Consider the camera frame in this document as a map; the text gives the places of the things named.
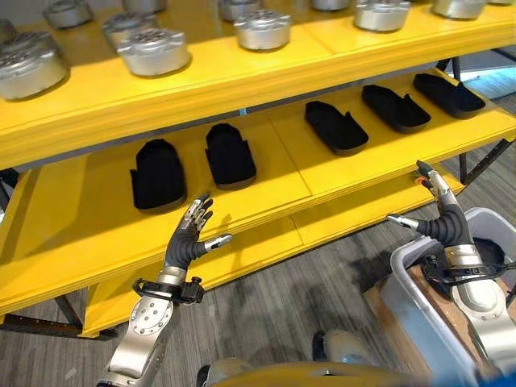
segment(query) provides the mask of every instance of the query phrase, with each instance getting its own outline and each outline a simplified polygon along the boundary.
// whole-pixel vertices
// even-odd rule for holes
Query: floor
[[[476,80],[475,87],[496,85]],[[497,102],[516,113],[516,94]],[[470,153],[470,168],[491,147]],[[449,160],[446,166],[458,171],[458,160]],[[515,224],[515,177],[513,145],[460,195],[460,202],[466,209],[489,207]],[[436,214],[435,206],[426,206],[413,216]],[[403,370],[361,294],[389,274],[390,253],[414,236],[412,231],[381,223],[210,291],[201,305],[182,311],[155,386],[194,385],[202,365],[224,357],[238,356],[254,365],[308,360],[312,335],[331,328],[355,332],[379,364]],[[75,293],[74,302],[83,302],[82,296]],[[53,302],[24,314],[62,319]],[[122,325],[119,332],[125,329]],[[94,385],[118,341],[0,331],[0,386]]]

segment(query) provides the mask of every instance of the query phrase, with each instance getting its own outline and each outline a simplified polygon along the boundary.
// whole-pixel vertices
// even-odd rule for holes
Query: plastic container
[[[491,239],[505,252],[506,263],[514,261],[516,229],[510,223],[486,208],[472,208],[465,214],[473,237]],[[382,288],[381,298],[424,357],[436,383],[449,383],[450,377],[457,377],[458,383],[476,385],[475,361],[407,272],[420,256],[442,248],[439,242],[422,236],[396,249],[390,259],[393,275]]]

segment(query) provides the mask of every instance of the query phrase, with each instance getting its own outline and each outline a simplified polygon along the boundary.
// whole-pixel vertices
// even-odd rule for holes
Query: shelf leg
[[[492,163],[495,161],[510,145],[512,145],[514,141],[507,141],[503,139],[500,141],[485,157],[471,170],[468,172],[468,168],[465,163],[465,155],[464,155],[464,165],[463,160],[459,158],[460,162],[460,182],[464,185],[469,185],[475,179],[483,173]]]
[[[446,67],[448,67],[448,63],[450,63],[450,60],[450,58],[442,59],[439,62],[437,62],[437,65],[435,67],[441,71],[444,71],[446,70]]]
[[[35,335],[88,339],[77,337],[82,333],[82,328],[62,322],[40,320],[38,318],[17,316],[15,314],[6,314],[3,324],[0,325],[0,329],[4,331],[32,333]],[[101,331],[100,335],[94,340],[106,341],[114,337],[117,337],[115,330],[104,330]]]
[[[54,298],[54,300],[56,300],[56,303],[59,306],[59,309],[61,309],[64,316],[70,323],[70,325],[73,325],[74,327],[77,327],[77,328],[81,328],[81,330],[82,330],[81,318],[78,316],[75,309],[73,309],[73,306],[70,303],[69,299],[65,295],[63,295],[63,296]]]
[[[505,58],[516,62],[516,56],[511,54],[510,52],[503,51],[501,48],[493,48],[491,51],[496,52],[497,54],[504,56]]]
[[[4,184],[14,188],[18,182],[19,173],[14,169],[8,168],[0,171],[0,208],[5,212],[7,205],[9,204],[9,194],[7,193]]]

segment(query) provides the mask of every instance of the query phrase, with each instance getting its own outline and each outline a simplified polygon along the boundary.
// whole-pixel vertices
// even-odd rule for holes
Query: black foot-shaped foam
[[[342,115],[334,106],[312,101],[306,104],[305,119],[317,136],[339,156],[351,156],[365,148],[368,134],[347,112]]]
[[[183,166],[176,149],[164,139],[154,139],[136,155],[136,169],[131,170],[135,207],[171,210],[186,199]]]
[[[420,131],[431,120],[409,94],[402,98],[386,87],[369,85],[362,89],[362,98],[385,123],[400,133]]]
[[[458,119],[470,119],[485,107],[482,98],[468,90],[462,82],[455,86],[436,75],[417,74],[414,86],[435,105]]]
[[[206,136],[206,157],[220,189],[242,189],[256,179],[256,166],[247,140],[228,123],[213,126]]]

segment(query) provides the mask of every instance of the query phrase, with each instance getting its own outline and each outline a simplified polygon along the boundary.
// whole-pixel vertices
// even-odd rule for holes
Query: yellow shelving unit
[[[439,170],[454,192],[463,189],[450,173]],[[379,222],[389,213],[430,202],[431,194],[414,182],[415,177],[408,173],[237,234],[226,248],[194,261],[189,277],[202,278],[205,289],[212,289]],[[127,321],[139,299],[131,285],[138,278],[154,280],[162,267],[159,262],[90,286],[81,336],[95,337],[99,331]]]
[[[186,33],[193,61],[170,77],[132,76],[101,25],[52,31],[72,65],[61,87],[23,102],[0,101],[0,169],[128,135],[237,110],[450,56],[513,44],[514,8],[486,6],[474,21],[441,18],[413,4],[400,31],[352,26],[352,12],[317,12],[309,1],[268,0],[293,16],[291,42],[250,52],[212,0],[171,0],[160,24]],[[44,23],[22,26],[49,30]]]
[[[473,119],[450,118],[414,91],[413,76],[379,84],[410,91],[431,113],[432,122],[418,134],[400,135],[376,119],[362,106],[360,88],[321,97],[351,110],[368,132],[370,143],[352,157],[333,155],[315,138],[302,119],[302,103],[227,120],[249,141],[258,169],[256,183],[239,191],[221,191],[211,180],[204,155],[209,125],[164,136],[184,165],[187,201],[207,190],[215,199],[202,237],[240,233],[353,192],[360,196],[371,185],[413,171],[418,159],[435,163],[497,139],[514,139],[516,118],[504,110],[488,102]],[[0,226],[0,315],[163,259],[187,205],[166,214],[134,208],[129,170],[143,145],[137,141],[63,160],[22,177]],[[365,212],[371,218],[376,211],[380,219],[383,207],[371,201],[372,212]],[[293,220],[302,223],[297,215]],[[218,281],[239,275],[235,270]]]

